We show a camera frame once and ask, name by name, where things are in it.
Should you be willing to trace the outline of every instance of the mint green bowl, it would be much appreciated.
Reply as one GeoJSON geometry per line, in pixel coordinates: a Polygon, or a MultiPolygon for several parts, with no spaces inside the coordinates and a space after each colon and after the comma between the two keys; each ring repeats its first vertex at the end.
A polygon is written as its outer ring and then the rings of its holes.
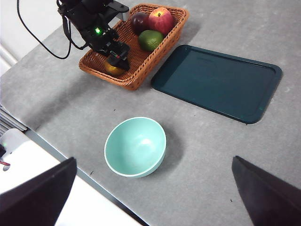
{"type": "Polygon", "coordinates": [[[109,134],[104,157],[109,168],[124,177],[141,178],[155,171],[165,156],[166,136],[155,120],[135,117],[109,134]]]}

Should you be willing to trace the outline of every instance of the robotic arm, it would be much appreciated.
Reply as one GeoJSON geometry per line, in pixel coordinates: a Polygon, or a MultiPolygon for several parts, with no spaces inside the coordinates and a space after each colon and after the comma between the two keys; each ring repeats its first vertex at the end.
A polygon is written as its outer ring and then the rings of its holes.
{"type": "Polygon", "coordinates": [[[112,66],[128,70],[127,55],[130,48],[127,44],[116,41],[119,36],[108,23],[116,16],[126,21],[129,17],[129,8],[114,0],[60,1],[61,4],[58,0],[56,2],[58,12],[63,18],[66,37],[74,44],[68,34],[68,18],[86,42],[79,49],[89,46],[93,51],[107,56],[107,61],[112,66]]]}

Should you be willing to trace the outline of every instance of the white wall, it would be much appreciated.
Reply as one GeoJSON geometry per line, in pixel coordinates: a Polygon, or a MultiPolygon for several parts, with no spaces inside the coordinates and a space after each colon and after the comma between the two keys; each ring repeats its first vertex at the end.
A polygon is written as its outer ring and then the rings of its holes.
{"type": "MultiPolygon", "coordinates": [[[[40,40],[62,24],[56,0],[20,0],[20,13],[28,28],[40,40]]],[[[1,0],[0,40],[1,75],[38,45],[18,18],[16,0],[1,0]]]]}

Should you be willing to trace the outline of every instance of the green led light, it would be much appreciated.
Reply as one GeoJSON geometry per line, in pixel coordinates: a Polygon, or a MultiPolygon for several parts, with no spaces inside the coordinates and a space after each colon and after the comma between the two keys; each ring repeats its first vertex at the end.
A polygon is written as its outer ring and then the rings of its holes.
{"type": "Polygon", "coordinates": [[[101,34],[102,33],[102,30],[100,29],[100,28],[95,28],[95,32],[96,32],[96,34],[101,34]]]}

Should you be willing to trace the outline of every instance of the bowl rim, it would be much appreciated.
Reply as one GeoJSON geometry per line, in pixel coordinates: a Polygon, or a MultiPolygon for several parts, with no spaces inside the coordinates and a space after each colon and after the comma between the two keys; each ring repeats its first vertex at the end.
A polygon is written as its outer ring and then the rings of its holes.
{"type": "Polygon", "coordinates": [[[105,141],[105,144],[104,144],[104,159],[107,163],[107,165],[109,166],[109,168],[114,172],[114,173],[117,173],[121,176],[124,176],[124,177],[138,177],[138,176],[141,176],[145,173],[147,173],[148,171],[152,170],[159,162],[160,160],[163,158],[164,154],[165,154],[165,151],[166,151],[166,134],[165,134],[165,131],[164,129],[162,128],[162,126],[155,120],[151,119],[151,118],[148,118],[148,117],[143,117],[143,116],[138,116],[138,117],[133,117],[133,118],[130,118],[130,119],[126,119],[124,120],[123,122],[119,123],[111,132],[110,134],[108,135],[106,141],[105,141]],[[162,154],[160,156],[160,158],[158,158],[158,160],[152,165],[150,166],[149,168],[147,168],[146,170],[140,172],[140,173],[136,173],[136,174],[124,174],[124,173],[120,173],[118,172],[117,170],[115,170],[109,163],[108,159],[107,159],[107,155],[106,155],[106,148],[107,148],[107,143],[108,143],[108,140],[109,138],[111,137],[112,133],[119,127],[121,126],[122,124],[126,123],[127,121],[130,121],[130,120],[135,120],[135,119],[147,119],[147,120],[150,120],[150,121],[153,121],[154,123],[156,123],[159,128],[162,130],[163,134],[164,134],[164,150],[162,151],[162,154]]]}

